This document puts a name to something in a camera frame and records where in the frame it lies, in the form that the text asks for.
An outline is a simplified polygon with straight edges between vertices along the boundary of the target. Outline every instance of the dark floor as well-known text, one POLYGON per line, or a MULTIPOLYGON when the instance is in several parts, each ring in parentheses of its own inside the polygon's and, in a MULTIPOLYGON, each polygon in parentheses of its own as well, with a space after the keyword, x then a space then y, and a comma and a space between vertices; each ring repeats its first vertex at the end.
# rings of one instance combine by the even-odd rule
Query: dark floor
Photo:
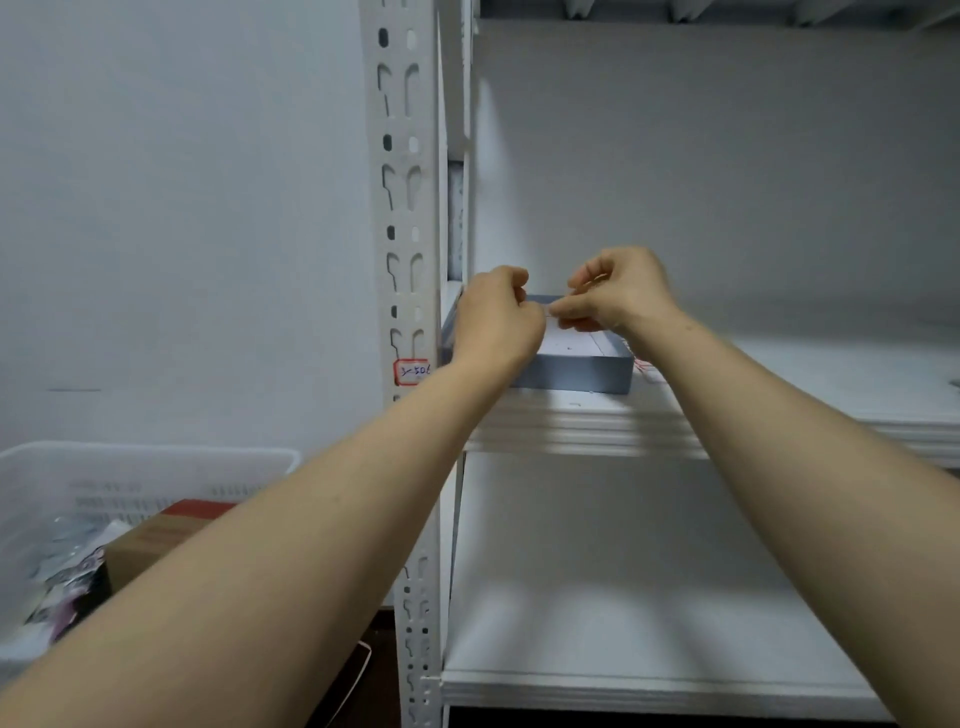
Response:
MULTIPOLYGON (((343 710, 331 728, 399 728, 400 696, 396 676, 396 634, 393 612, 381 611, 363 641, 373 653, 367 671, 360 679, 343 710)), ((322 704, 307 728, 324 728, 329 720, 330 705, 322 704)), ((513 728, 533 723, 530 711, 453 708, 450 728, 513 728)), ((637 716, 617 713, 552 712, 551 728, 890 728, 890 723, 828 723, 811 720, 761 720, 753 718, 637 716)))

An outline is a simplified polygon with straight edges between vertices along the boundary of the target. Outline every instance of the hand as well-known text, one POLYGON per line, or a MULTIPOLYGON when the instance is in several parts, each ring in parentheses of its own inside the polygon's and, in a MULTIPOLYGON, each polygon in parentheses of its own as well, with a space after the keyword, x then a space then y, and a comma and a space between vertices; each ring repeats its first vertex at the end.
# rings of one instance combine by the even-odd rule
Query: hand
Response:
POLYGON ((550 304, 561 328, 607 328, 644 349, 645 329, 682 315, 663 265, 646 248, 608 248, 580 266, 566 284, 573 291, 550 304))
POLYGON ((526 300, 529 277, 509 265, 473 277, 457 303, 454 363, 482 365, 507 384, 534 357, 546 319, 539 303, 526 300))

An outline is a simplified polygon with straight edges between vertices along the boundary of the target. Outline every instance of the person's left hand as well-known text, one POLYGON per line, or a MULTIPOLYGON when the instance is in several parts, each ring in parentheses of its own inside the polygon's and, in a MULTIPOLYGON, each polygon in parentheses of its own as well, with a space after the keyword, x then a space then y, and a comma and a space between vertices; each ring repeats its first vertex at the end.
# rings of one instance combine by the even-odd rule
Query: person's left hand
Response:
POLYGON ((546 318, 539 303, 526 300, 529 277, 509 265, 473 277, 457 303, 454 363, 480 365, 509 383, 534 357, 546 318))

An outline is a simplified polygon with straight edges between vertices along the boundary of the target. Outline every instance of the brown cardboard box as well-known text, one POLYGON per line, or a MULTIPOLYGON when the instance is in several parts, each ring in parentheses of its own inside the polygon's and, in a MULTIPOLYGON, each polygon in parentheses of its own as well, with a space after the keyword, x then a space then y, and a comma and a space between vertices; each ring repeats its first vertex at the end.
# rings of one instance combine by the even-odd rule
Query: brown cardboard box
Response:
POLYGON ((213 500, 178 500, 111 541, 104 547, 104 562, 113 593, 234 505, 213 500))

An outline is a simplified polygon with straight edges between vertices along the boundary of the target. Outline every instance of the perforated metal upright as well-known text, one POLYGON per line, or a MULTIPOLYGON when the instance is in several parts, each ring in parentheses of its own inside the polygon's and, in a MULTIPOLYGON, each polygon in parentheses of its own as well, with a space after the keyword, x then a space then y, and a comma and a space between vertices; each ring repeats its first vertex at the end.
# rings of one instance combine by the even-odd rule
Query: perforated metal upright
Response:
MULTIPOLYGON (((435 3, 360 0, 360 28, 381 371, 389 406, 437 366, 441 169, 435 3)), ((441 725, 439 556, 435 507, 394 585, 405 728, 441 725)))

